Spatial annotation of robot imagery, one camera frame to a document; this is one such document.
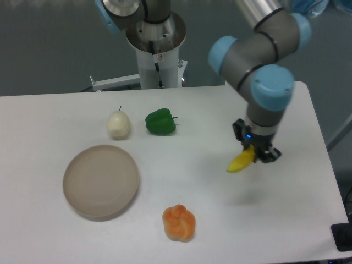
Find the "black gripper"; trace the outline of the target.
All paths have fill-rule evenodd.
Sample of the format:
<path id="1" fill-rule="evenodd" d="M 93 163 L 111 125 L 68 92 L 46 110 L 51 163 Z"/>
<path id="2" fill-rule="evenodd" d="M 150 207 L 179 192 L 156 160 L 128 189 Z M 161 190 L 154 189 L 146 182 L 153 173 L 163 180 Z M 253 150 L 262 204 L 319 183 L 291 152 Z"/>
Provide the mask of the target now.
<path id="1" fill-rule="evenodd" d="M 254 162 L 261 161 L 262 163 L 275 162 L 282 153 L 272 145 L 273 135 L 257 135 L 251 127 L 245 124 L 241 118 L 236 120 L 233 124 L 233 131 L 238 141 L 241 141 L 243 150 L 252 145 L 255 148 Z"/>

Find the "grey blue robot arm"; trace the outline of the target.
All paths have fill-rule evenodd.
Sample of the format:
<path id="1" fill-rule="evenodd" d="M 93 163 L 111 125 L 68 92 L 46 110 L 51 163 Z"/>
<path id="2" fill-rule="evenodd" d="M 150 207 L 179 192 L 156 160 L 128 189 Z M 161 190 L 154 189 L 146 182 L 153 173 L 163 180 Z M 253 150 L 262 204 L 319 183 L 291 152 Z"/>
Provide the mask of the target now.
<path id="1" fill-rule="evenodd" d="M 252 161 L 274 162 L 281 155 L 272 140 L 289 104 L 295 80 L 277 63 L 306 46 L 308 20 L 289 14 L 278 1 L 238 1 L 254 34 L 245 41 L 218 39 L 208 53 L 211 68 L 247 102 L 246 116 L 233 124 L 236 139 Z M 143 89 L 176 87 L 178 49 L 186 37 L 183 19 L 170 1 L 96 1 L 104 23 L 125 31 L 135 49 Z"/>

